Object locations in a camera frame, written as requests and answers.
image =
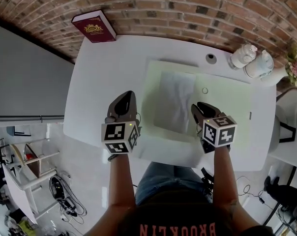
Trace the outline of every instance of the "brick wall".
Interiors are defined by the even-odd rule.
[[[83,36],[73,16],[102,9],[118,34],[151,35],[234,51],[265,48],[277,67],[297,43],[297,0],[0,0],[0,18],[76,58]]]

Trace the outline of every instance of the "blue jeans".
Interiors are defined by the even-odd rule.
[[[193,189],[211,201],[210,196],[205,194],[201,178],[191,168],[151,162],[138,185],[135,203],[140,205],[164,186]]]

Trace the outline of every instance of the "red hardcover book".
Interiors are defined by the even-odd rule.
[[[101,10],[75,16],[72,24],[92,43],[116,40],[116,33]]]

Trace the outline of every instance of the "white floor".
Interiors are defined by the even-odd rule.
[[[88,211],[87,216],[84,217],[84,224],[81,225],[74,220],[71,220],[71,224],[80,233],[86,233],[98,221],[107,207],[110,172],[107,151],[65,136],[62,131],[62,124],[49,124],[48,129],[47,125],[33,125],[30,126],[30,132],[32,137],[11,137],[6,133],[5,128],[0,128],[0,136],[5,138],[7,144],[42,139],[46,135],[50,136],[51,143],[56,147],[55,150],[60,151],[60,155],[54,157],[51,163],[57,166],[58,171],[67,171],[70,174],[71,189]],[[132,180],[137,185],[150,162],[133,157],[129,158]],[[292,166],[268,157],[264,168],[259,172],[235,173],[236,179],[245,176],[237,180],[238,193],[242,194],[244,187],[250,184],[249,192],[258,195],[259,191],[263,189],[264,180],[269,174],[271,166],[272,174],[280,176],[280,183],[286,184]],[[203,177],[200,170],[195,170],[195,172]],[[54,201],[48,188],[48,181],[42,187],[43,189],[35,195],[39,210]],[[271,213],[271,209],[260,203],[257,197],[246,194],[239,198],[244,208],[259,223],[263,223]],[[261,198],[271,208],[276,204],[276,201],[267,193],[263,193]],[[59,206],[43,215],[38,220],[41,228],[38,234],[53,235],[55,231],[55,234],[58,235],[60,232],[69,231],[79,236],[80,234],[69,223],[62,221],[60,216]]]

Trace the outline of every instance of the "book cover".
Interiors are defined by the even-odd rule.
[[[102,19],[100,16],[96,16],[93,18],[82,19],[74,22],[75,18],[76,17],[72,19],[72,24],[92,43],[109,42],[116,40],[116,35],[113,35],[103,22],[103,19],[107,20],[106,18]]]

